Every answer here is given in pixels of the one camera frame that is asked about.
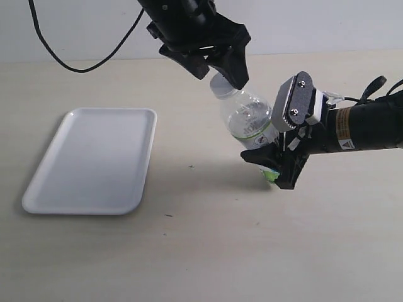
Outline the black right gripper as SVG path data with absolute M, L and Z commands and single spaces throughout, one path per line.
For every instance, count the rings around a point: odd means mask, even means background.
M 256 164 L 280 172 L 275 184 L 280 189 L 295 188 L 298 177 L 313 154 L 328 153 L 327 129 L 323 123 L 308 125 L 283 134 L 280 158 L 275 144 L 265 145 L 253 150 L 241 152 L 241 158 L 250 164 Z

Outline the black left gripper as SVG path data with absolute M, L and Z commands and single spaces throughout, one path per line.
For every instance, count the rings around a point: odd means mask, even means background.
M 151 19 L 147 30 L 162 42 L 159 54 L 197 79 L 203 79 L 211 66 L 232 87 L 242 89 L 247 84 L 246 45 L 251 37 L 245 25 L 218 13 L 214 1 L 140 1 L 139 4 Z

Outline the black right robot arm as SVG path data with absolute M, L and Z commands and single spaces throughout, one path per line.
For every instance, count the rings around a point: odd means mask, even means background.
M 293 189 L 310 155 L 402 147 L 402 92 L 347 108 L 326 107 L 321 122 L 282 133 L 277 142 L 241 152 L 248 163 L 279 173 L 275 184 Z

